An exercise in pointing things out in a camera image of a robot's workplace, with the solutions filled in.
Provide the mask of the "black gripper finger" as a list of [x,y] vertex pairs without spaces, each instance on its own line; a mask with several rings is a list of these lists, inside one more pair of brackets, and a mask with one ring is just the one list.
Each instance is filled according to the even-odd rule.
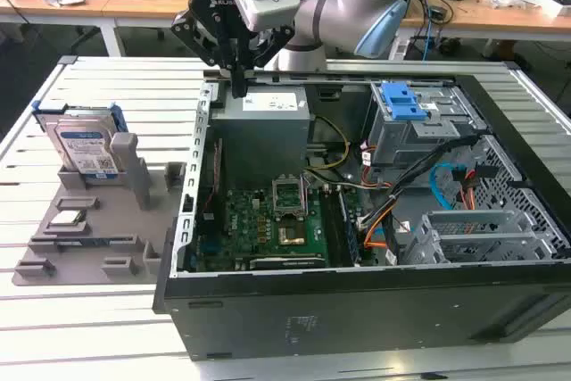
[[294,36],[292,25],[254,33],[245,29],[238,37],[238,96],[248,90],[246,74],[255,67],[265,66]]
[[194,12],[180,12],[170,27],[173,34],[204,63],[218,65],[229,77],[232,96],[240,96],[240,68],[229,27],[221,12],[206,12],[202,20]]

